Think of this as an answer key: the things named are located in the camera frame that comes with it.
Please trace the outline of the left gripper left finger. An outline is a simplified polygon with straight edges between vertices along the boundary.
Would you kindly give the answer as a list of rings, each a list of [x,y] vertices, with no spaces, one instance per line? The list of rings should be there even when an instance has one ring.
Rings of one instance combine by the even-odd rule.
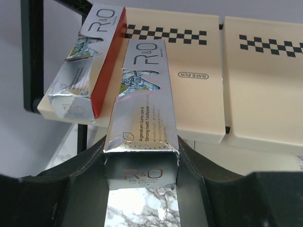
[[[0,176],[2,227],[103,227],[105,138],[37,176]]]

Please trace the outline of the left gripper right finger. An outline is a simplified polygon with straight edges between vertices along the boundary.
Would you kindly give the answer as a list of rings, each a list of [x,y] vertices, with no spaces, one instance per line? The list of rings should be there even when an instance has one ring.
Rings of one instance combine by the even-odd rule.
[[[183,227],[300,227],[303,224],[302,172],[227,170],[179,144],[176,182]]]

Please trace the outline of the silver foil toothpaste box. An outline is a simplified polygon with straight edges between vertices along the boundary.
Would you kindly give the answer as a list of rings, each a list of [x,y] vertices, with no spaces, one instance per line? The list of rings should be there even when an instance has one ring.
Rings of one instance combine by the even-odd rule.
[[[166,45],[128,42],[106,142],[109,189],[174,188],[179,146]]]

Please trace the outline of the red metallic toothpaste box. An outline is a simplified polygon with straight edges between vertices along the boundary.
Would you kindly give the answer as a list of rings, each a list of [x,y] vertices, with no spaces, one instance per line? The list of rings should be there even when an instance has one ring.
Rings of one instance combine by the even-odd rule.
[[[58,117],[92,121],[99,117],[126,29],[125,7],[92,6],[47,92]]]

